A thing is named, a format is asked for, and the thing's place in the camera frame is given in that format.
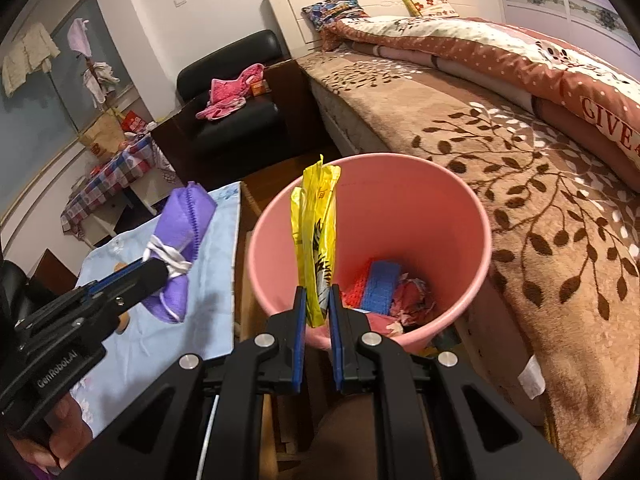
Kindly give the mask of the left hand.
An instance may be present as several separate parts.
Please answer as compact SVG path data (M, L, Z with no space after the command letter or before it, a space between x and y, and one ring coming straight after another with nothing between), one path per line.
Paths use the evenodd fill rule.
M51 417L54 423L47 446L9 437L21 459L43 474L51 468L66 468L92 441L92 431L82 419L81 408L69 393L58 401Z

